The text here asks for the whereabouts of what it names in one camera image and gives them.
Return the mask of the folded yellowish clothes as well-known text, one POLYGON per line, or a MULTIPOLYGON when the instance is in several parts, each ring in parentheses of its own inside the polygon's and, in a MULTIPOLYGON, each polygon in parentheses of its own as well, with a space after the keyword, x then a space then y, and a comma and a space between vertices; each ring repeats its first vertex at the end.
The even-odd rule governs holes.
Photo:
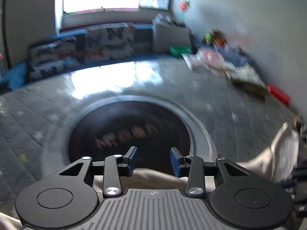
POLYGON ((263 97, 268 94, 267 86, 261 80, 256 70, 250 65, 235 67, 232 70, 226 70, 225 74, 231 83, 247 92, 263 97))

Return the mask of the round black table inset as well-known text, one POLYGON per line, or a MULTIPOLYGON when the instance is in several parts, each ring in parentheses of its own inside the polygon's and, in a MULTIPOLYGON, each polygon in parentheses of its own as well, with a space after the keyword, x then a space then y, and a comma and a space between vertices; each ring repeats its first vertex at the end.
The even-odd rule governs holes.
POLYGON ((83 156, 103 161, 138 149, 136 166, 173 174, 170 149, 212 161, 212 144, 203 124, 181 106, 146 96, 100 100, 82 112, 68 138, 71 162, 83 156))

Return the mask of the red box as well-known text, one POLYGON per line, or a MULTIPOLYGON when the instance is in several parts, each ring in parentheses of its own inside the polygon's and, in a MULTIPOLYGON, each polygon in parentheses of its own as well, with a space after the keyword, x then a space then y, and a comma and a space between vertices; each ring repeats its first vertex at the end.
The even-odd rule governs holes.
POLYGON ((280 90, 278 87, 274 85, 269 85, 267 87, 270 95, 272 95, 275 99, 277 99, 280 103, 282 103, 284 106, 288 107, 290 105, 291 98, 286 93, 284 93, 282 90, 280 90))

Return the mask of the pink plastic bag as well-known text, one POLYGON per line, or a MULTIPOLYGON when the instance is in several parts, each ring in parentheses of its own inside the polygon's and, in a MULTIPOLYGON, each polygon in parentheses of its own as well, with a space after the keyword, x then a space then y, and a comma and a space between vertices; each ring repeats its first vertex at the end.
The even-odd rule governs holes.
POLYGON ((221 71, 225 67, 223 56, 212 49, 200 48, 195 55, 183 53, 182 57, 191 71, 221 71))

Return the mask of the green bowl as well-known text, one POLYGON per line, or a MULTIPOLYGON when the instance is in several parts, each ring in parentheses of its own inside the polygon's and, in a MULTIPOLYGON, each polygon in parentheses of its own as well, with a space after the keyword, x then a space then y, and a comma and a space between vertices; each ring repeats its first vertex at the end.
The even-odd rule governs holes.
POLYGON ((185 46, 171 46, 169 50, 170 50, 170 54, 176 58, 181 57, 182 54, 192 54, 191 49, 185 46))

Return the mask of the clear storage box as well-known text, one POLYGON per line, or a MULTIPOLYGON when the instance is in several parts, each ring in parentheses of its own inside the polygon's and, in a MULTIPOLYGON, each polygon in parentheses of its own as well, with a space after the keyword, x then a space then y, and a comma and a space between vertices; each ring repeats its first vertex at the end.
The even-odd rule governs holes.
POLYGON ((246 57, 240 55, 237 51, 225 49, 222 47, 215 46, 215 50, 220 53, 224 60, 231 62, 235 67, 243 67, 248 65, 246 57))

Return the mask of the butterfly pattern cushion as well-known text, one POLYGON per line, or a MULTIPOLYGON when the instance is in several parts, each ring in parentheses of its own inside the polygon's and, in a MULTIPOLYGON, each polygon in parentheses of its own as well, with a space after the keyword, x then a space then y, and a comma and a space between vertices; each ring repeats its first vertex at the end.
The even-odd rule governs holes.
POLYGON ((119 60, 134 54, 135 25, 111 23, 90 26, 85 34, 84 62, 119 60))
POLYGON ((29 49, 28 81, 37 81, 79 67, 77 39, 67 36, 29 49))

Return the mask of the plush toy pile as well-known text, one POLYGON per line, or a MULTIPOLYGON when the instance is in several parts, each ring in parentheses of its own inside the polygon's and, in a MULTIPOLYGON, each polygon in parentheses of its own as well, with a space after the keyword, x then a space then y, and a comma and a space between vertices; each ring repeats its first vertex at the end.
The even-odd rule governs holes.
POLYGON ((207 45, 215 45, 218 47, 224 47, 226 45, 226 39, 224 33, 220 30, 212 30, 204 35, 204 41, 207 45))

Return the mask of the blue bench sofa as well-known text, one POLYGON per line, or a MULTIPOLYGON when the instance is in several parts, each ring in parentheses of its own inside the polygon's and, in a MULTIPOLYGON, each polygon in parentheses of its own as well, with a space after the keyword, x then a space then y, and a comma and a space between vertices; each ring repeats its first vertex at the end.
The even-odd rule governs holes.
POLYGON ((151 24, 112 23, 66 32, 28 47, 1 79, 1 92, 62 73, 153 56, 151 24))

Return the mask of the grey white pillow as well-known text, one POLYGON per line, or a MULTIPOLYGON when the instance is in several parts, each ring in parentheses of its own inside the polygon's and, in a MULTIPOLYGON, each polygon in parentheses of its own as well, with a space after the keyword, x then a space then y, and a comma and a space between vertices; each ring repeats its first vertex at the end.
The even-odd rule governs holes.
POLYGON ((192 50, 188 28, 169 24, 167 18, 157 14, 153 19, 153 52, 169 53, 173 46, 192 50))

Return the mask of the orange toy flower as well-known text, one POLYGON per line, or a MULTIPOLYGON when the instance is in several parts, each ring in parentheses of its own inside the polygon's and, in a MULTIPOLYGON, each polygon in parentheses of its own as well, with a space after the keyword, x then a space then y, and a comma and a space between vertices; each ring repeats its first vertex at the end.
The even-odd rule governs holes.
POLYGON ((180 9, 181 9, 181 19, 185 20, 185 13, 191 7, 191 0, 181 0, 180 2, 180 9))

